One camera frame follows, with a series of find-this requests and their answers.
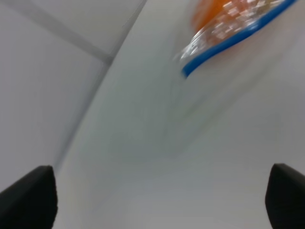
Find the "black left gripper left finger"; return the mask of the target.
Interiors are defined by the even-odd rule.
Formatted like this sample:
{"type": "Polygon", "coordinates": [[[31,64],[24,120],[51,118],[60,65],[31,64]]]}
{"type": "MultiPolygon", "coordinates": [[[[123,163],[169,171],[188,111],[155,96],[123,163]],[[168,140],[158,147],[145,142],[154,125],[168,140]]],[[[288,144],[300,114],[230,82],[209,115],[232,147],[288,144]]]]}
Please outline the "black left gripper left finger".
{"type": "Polygon", "coordinates": [[[51,229],[58,212],[52,166],[39,166],[0,193],[2,229],[51,229]]]}

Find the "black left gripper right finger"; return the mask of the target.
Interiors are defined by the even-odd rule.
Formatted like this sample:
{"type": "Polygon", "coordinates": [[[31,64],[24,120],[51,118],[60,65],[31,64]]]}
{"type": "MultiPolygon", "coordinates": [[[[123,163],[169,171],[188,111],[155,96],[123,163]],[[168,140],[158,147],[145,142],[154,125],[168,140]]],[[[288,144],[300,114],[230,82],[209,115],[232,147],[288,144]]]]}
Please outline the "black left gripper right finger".
{"type": "Polygon", "coordinates": [[[265,206],[272,228],[303,229],[305,176],[286,164],[274,164],[268,180],[265,206]]]}

